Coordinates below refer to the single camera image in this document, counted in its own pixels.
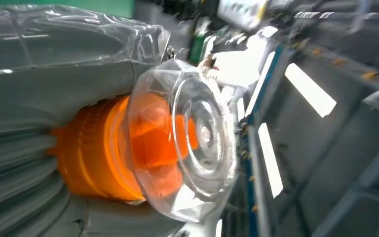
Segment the orange plastic component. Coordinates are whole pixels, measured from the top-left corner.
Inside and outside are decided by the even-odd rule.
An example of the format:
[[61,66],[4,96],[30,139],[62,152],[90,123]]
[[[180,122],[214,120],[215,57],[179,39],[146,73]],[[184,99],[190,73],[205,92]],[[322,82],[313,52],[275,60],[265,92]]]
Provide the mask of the orange plastic component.
[[[58,157],[58,169],[73,193],[125,201],[143,200],[127,160],[130,149],[135,168],[150,173],[150,182],[158,187],[146,190],[147,193],[167,196],[181,186],[182,173],[177,164],[168,103],[153,94],[134,100],[132,106],[138,106],[135,109],[139,116],[129,117],[138,118],[131,121],[129,148],[123,124],[128,100],[127,96],[85,107],[69,125],[52,131],[58,143],[49,153]],[[183,116],[176,117],[179,134],[184,134],[183,119]],[[188,124],[191,146],[196,148],[193,121],[189,120]]]

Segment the blue metal frame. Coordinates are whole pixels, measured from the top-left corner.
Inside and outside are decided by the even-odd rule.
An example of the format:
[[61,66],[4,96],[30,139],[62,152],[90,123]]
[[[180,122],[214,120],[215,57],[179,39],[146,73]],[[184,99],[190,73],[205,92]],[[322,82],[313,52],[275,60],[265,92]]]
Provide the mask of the blue metal frame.
[[[272,60],[272,63],[271,63],[269,70],[268,70],[268,73],[265,77],[264,83],[263,83],[261,90],[258,94],[257,100],[255,102],[253,109],[252,109],[252,113],[246,118],[248,125],[254,125],[255,124],[253,115],[258,112],[260,104],[264,98],[264,93],[266,91],[266,88],[269,85],[269,82],[272,78],[272,73],[274,72],[276,65],[278,65],[278,60],[280,58],[282,50],[283,50],[282,45],[279,45],[276,47],[275,56]],[[241,142],[241,144],[244,145],[243,147],[246,147],[246,148],[248,147],[248,136],[246,135],[246,133],[244,133],[241,136],[240,142]],[[249,226],[250,226],[249,233],[250,233],[250,237],[257,237],[257,236],[259,236],[259,230],[258,230],[259,227],[257,226],[258,216],[257,216],[257,212],[254,211],[254,207],[257,205],[257,203],[255,201],[255,195],[254,195],[254,182],[257,182],[257,181],[250,179],[250,177],[253,177],[252,160],[246,158],[246,159],[242,160],[242,165],[245,167],[245,170],[247,173],[246,182],[247,182],[248,197],[249,197],[249,199],[248,199]]]

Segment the fluorescent light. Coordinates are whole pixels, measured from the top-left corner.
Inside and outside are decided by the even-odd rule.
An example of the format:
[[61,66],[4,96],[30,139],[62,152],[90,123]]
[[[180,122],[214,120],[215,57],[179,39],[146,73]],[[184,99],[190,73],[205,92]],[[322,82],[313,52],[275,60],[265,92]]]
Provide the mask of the fluorescent light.
[[296,64],[288,65],[285,76],[322,118],[331,113],[336,101]]
[[261,124],[258,134],[262,146],[262,153],[264,155],[269,183],[271,184],[272,196],[275,198],[282,191],[283,185],[266,123]]
[[269,38],[271,37],[272,35],[274,35],[276,32],[278,31],[277,28],[273,27],[273,26],[265,26],[263,29],[262,29],[262,35]]
[[259,76],[258,83],[255,86],[254,93],[252,93],[252,98],[249,101],[248,108],[246,109],[245,117],[252,113],[256,99],[258,98],[259,92],[261,91],[262,85],[265,81],[265,77],[268,74],[268,70],[271,66],[271,62],[274,59],[275,52],[272,52],[268,55],[268,58],[265,61],[264,68],[262,69],[261,75]]
[[222,237],[223,221],[220,219],[216,225],[216,237]]
[[243,98],[237,101],[237,119],[239,122],[245,117],[245,105]]

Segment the ceiling light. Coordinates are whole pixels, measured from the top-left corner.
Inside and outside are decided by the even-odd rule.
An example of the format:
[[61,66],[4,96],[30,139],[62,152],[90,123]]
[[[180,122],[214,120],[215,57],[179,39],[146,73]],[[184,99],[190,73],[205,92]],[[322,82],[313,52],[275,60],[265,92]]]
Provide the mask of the ceiling light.
[[268,74],[268,70],[271,66],[271,62],[274,59],[275,52],[272,52],[268,55],[268,58],[265,61],[264,68],[262,69],[261,75],[259,76],[258,83],[255,86],[254,92],[252,93],[252,98],[249,101],[248,108],[246,109],[245,117],[252,113],[254,105],[256,103],[256,99],[258,98],[259,92],[262,88],[262,85],[265,81],[265,77]]
[[216,237],[222,236],[222,225],[223,225],[223,221],[220,219],[216,225]]
[[336,101],[296,64],[288,65],[285,76],[322,118],[331,113]]
[[237,101],[237,119],[239,122],[245,117],[245,105],[243,98]]
[[269,184],[271,185],[272,196],[275,198],[281,193],[283,185],[266,123],[261,124],[258,134],[262,153],[264,155],[266,171],[268,173]]

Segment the gray ribbed surface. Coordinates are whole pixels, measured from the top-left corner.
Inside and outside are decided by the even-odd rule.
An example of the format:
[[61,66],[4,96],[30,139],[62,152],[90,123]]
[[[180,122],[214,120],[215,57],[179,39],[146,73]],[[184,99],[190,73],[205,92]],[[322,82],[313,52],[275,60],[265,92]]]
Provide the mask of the gray ribbed surface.
[[0,136],[0,235],[39,236],[68,204],[57,159],[45,154],[55,143],[29,132]]

